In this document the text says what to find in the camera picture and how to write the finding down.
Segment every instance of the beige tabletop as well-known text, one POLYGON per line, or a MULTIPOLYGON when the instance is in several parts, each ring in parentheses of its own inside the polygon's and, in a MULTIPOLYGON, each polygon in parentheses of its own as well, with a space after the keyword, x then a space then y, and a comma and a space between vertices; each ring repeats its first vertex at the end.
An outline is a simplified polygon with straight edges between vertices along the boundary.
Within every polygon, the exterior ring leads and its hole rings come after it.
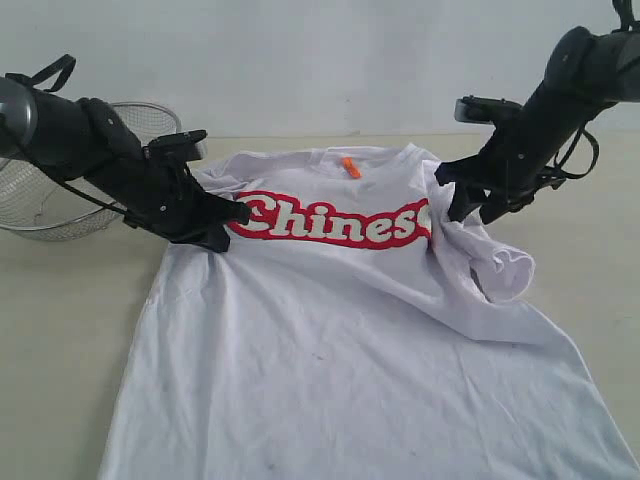
MULTIPOLYGON (((618 426, 640 456, 640 135, 599 135, 592 176, 544 191, 489 230, 537 261, 527 298, 580 347, 618 426)), ((483 135, 212 139, 237 150, 414 142, 443 160, 483 135)), ((586 150, 576 159, 580 169, 586 150)), ((0 478, 95 478, 138 314, 166 243, 116 221, 43 243, 0 232, 0 478)))

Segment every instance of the t-shirt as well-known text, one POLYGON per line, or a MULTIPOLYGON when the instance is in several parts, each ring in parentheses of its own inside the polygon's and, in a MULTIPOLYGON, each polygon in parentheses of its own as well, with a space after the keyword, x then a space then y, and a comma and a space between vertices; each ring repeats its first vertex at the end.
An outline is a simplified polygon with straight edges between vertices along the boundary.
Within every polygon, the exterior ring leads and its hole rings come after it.
POLYGON ((170 245, 103 480, 640 478, 529 255, 451 222, 421 148, 239 153, 225 254, 170 245), (346 169, 348 158, 353 169, 346 169))

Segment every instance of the shirt sleeve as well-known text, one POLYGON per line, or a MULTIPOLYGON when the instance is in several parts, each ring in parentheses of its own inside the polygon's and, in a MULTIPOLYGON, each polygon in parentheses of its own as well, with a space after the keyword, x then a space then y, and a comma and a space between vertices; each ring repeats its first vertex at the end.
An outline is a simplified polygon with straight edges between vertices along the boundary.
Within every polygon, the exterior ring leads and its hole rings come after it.
POLYGON ((522 250, 493 240, 476 213, 463 222, 452 222, 447 211, 455 186, 438 185, 434 175, 438 165, 439 162, 432 159, 423 161, 433 250, 445 274, 450 279, 457 277, 454 280, 463 288, 479 290, 491 302, 514 299, 531 283, 535 269, 533 258, 522 250))

